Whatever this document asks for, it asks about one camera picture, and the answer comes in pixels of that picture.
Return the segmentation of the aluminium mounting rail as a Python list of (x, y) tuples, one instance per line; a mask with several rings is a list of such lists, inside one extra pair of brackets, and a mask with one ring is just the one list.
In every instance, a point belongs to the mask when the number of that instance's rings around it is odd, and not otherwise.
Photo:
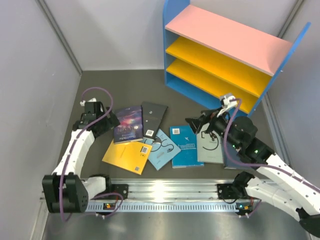
[(227, 203), (218, 199), (217, 184), (232, 184), (231, 180), (214, 179), (114, 179), (116, 184), (128, 184), (127, 199), (119, 193), (100, 193), (89, 200), (83, 213), (206, 213), (230, 212), (238, 215), (253, 211), (251, 199)]

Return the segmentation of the navy blue book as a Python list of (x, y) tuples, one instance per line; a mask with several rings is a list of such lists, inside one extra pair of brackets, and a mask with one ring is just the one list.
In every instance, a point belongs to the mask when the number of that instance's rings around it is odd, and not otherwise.
[(237, 162), (240, 162), (240, 158), (237, 156), (238, 152), (232, 147), (230, 143), (226, 143), (226, 147), (224, 147), (224, 144), (222, 143), (222, 153), (223, 153), (223, 165), (225, 169), (229, 170), (247, 170), (248, 168), (235, 164), (233, 161), (231, 161), (228, 156), (226, 155), (226, 151), (231, 156), (231, 158)]

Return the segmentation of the grey book with circle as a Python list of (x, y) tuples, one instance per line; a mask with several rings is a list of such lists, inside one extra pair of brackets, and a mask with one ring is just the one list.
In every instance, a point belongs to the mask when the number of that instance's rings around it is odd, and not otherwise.
[(209, 164), (223, 164), (221, 138), (215, 133), (201, 130), (196, 135), (197, 161)]

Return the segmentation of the yellow book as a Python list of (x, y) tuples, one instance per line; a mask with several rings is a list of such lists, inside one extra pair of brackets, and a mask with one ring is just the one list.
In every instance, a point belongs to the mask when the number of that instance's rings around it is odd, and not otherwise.
[(112, 140), (102, 161), (129, 172), (141, 175), (152, 146), (142, 142), (114, 143)]

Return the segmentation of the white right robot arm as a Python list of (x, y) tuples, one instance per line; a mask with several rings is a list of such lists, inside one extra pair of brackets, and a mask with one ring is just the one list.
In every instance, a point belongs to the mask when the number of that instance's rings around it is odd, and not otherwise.
[(195, 134), (205, 124), (206, 133), (215, 132), (237, 151), (236, 164), (250, 167), (272, 180), (276, 187), (258, 177), (241, 172), (234, 179), (233, 192), (238, 198), (253, 197), (282, 210), (297, 220), (309, 234), (320, 236), (320, 189), (304, 179), (263, 141), (256, 137), (257, 127), (247, 116), (218, 114), (217, 109), (203, 110), (200, 117), (186, 118)]

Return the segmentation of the black folder with barcode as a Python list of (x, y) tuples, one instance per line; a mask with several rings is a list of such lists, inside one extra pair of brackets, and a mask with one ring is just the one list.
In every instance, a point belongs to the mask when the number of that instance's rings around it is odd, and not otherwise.
[(155, 140), (168, 106), (143, 101), (141, 107), (143, 119), (143, 136), (145, 138)]

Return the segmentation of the blue bookshelf with coloured shelves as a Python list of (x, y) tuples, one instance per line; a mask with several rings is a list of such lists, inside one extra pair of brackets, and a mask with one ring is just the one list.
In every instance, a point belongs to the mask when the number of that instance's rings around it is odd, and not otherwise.
[(216, 109), (228, 93), (242, 100), (239, 115), (251, 116), (311, 26), (294, 42), (192, 5), (163, 6), (164, 82), (198, 104)]

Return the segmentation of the teal blue book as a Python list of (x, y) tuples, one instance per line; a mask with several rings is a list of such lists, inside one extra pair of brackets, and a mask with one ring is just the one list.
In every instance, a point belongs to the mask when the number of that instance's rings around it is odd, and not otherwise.
[(171, 126), (169, 132), (170, 139), (180, 149), (180, 152), (171, 161), (174, 169), (205, 165), (198, 161), (197, 138), (189, 125)]

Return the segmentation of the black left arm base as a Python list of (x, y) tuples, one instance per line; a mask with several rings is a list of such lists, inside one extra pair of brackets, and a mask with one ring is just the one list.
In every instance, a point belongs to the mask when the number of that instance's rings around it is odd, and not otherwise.
[(107, 175), (105, 193), (118, 193), (124, 200), (126, 200), (128, 198), (129, 185), (124, 183), (114, 183), (114, 181)]

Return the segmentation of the purple galaxy cover book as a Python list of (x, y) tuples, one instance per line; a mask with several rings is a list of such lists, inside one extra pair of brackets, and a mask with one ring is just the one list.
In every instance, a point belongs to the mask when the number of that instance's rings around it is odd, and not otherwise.
[(113, 142), (122, 144), (143, 140), (142, 106), (120, 108), (115, 111), (119, 125), (113, 129)]

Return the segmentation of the light blue cat book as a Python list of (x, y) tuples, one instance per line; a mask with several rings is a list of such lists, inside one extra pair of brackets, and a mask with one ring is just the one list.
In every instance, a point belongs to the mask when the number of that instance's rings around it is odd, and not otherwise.
[(148, 160), (159, 171), (181, 152), (181, 149), (159, 129), (155, 140), (144, 137), (142, 143), (152, 146)]

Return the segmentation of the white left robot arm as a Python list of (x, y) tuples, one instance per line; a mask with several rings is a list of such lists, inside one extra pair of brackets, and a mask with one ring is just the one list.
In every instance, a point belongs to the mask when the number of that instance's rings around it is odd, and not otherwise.
[(95, 196), (103, 199), (113, 194), (110, 178), (94, 174), (82, 181), (80, 174), (86, 156), (103, 134), (119, 126), (120, 122), (110, 107), (95, 98), (81, 101), (84, 112), (72, 126), (68, 147), (52, 174), (42, 179), (42, 188), (50, 213), (83, 213)]

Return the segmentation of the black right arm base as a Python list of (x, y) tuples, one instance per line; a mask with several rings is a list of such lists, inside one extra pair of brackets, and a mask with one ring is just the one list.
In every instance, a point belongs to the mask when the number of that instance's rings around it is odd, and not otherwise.
[(220, 183), (216, 185), (218, 199), (226, 203), (234, 203), (236, 200), (249, 200), (245, 187), (233, 183)]

